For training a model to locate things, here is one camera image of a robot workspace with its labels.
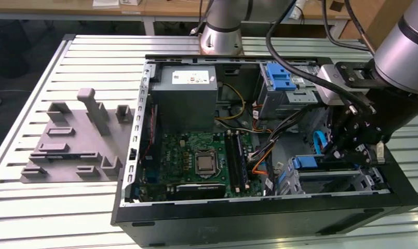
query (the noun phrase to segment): blue plastic clip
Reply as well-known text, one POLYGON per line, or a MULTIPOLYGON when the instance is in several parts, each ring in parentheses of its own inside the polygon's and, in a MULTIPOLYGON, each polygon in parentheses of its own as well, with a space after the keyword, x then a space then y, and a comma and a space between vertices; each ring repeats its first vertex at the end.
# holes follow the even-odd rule
POLYGON ((328 140, 326 140, 325 133, 322 131, 316 131, 314 132, 314 147, 316 147, 317 154, 321 154, 321 150, 326 146, 328 146, 328 140))
POLYGON ((294 91, 297 89, 297 85, 290 79, 290 72, 278 63, 268 64, 268 74, 276 91, 294 91))

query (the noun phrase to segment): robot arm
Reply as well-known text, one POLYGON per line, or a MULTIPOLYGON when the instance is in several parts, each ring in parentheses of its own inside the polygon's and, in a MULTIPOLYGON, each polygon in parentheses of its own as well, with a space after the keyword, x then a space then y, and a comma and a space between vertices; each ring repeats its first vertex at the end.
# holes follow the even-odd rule
POLYGON ((296 0, 213 0, 200 45, 205 54, 241 54, 242 21, 274 22, 296 0))
MULTIPOLYGON (((280 17, 280 23, 294 4, 296 1, 289 0, 214 0, 201 40, 202 52, 240 54, 242 20, 274 21, 280 17)), ((330 101, 330 95, 321 94, 324 103, 330 106, 332 121, 330 142, 322 153, 358 164, 382 163, 384 143, 418 115, 418 0, 377 50, 374 59, 369 63, 340 62, 324 66, 318 77, 300 72, 278 56, 270 42, 272 32, 268 48, 276 60, 293 74, 316 83, 318 92, 329 91, 341 97, 337 104, 330 101), (332 80, 337 74, 341 81, 332 80), (350 89, 362 88, 365 94, 349 93, 350 89)))

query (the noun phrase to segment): metal slotted table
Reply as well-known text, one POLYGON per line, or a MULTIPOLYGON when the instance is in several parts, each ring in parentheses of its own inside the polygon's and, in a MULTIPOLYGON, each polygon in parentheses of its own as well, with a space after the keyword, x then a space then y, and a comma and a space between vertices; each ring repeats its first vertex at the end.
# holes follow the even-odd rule
MULTIPOLYGON (((246 55, 269 55, 262 38, 244 38, 246 55)), ((276 39, 284 56, 368 61, 365 52, 325 39, 276 39)), ((97 90, 106 108, 137 109, 146 54, 198 54, 198 40, 170 36, 83 36, 65 40, 0 147, 0 248, 137 248, 110 225, 117 182, 22 184, 21 172, 45 131, 51 101, 85 109, 77 91, 97 90)), ((418 117, 389 143, 418 192, 418 117)), ((418 248, 418 208, 342 236, 201 245, 198 248, 418 248)))

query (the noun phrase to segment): metal frame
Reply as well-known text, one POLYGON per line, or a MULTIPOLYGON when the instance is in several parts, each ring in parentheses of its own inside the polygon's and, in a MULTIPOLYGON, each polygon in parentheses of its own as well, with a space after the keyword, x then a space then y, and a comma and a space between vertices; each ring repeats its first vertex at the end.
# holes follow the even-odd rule
MULTIPOLYGON (((97 35, 74 38, 69 48, 69 42, 63 42, 0 148, 0 249, 137 247, 122 229, 109 224, 117 182, 27 185, 18 182, 21 171, 49 121, 43 111, 50 102, 67 100, 70 107, 78 109, 71 101, 78 89, 94 87, 98 100, 109 108, 129 104, 134 109, 145 55, 198 54, 198 38, 97 35), (106 83, 109 77, 114 79, 111 84, 106 83)), ((246 55, 269 55, 264 38, 244 37, 244 44, 246 55)), ((329 57, 336 63, 370 59, 369 53, 340 48, 326 39, 276 38, 274 45, 284 56, 329 57)), ((388 147, 418 192, 418 117, 394 133, 388 147)), ((418 248, 418 208, 377 220, 345 236, 238 241, 214 247, 314 248, 317 243, 348 249, 418 248)))
POLYGON ((7 154, 9 151, 14 150, 14 148, 11 147, 13 145, 13 141, 17 137, 23 135, 23 131, 22 131, 22 126, 25 124, 25 120, 29 117, 29 115, 31 114, 31 112, 34 111, 34 104, 37 102, 37 100, 39 99, 39 94, 45 89, 45 84, 46 82, 50 80, 51 77, 51 72, 55 69, 57 66, 59 66, 61 63, 61 58, 63 57, 63 55, 66 55, 66 52, 69 50, 69 46, 71 44, 71 41, 63 40, 62 44, 58 47, 58 50, 54 54, 54 57, 51 58, 46 71, 43 72, 42 78, 34 88, 34 91, 27 99, 26 105, 23 107, 23 110, 17 118, 17 121, 10 129, 10 132, 3 140, 2 146, 0 146, 0 166, 2 164, 2 160, 7 154))
MULTIPOLYGON (((174 16, 142 16, 134 11, 133 15, 62 15, 62 14, 39 14, 39 13, 0 13, 0 19, 22 19, 22 20, 75 20, 75 21, 141 21, 145 25, 146 35, 156 35, 154 22, 160 21, 181 21, 198 22, 198 17, 174 17, 174 16)), ((284 24, 300 24, 300 20, 288 20, 284 24)), ((306 24, 324 25, 321 19, 306 19, 306 24)), ((342 31, 346 27, 348 19, 330 19, 329 25, 333 25, 332 34, 340 39, 342 31)))

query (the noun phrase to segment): black computer chassis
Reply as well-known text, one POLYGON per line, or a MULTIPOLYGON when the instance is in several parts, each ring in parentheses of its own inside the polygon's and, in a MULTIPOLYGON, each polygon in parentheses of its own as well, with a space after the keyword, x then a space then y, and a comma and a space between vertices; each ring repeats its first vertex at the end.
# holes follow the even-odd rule
MULTIPOLYGON (((332 64, 329 58, 321 59, 321 64, 332 64)), ((392 193, 378 195, 121 207, 125 173, 121 170, 111 224, 124 229, 141 247, 348 233, 384 216, 418 207, 418 194, 388 148, 385 152, 386 163, 378 165, 378 170, 392 193)))

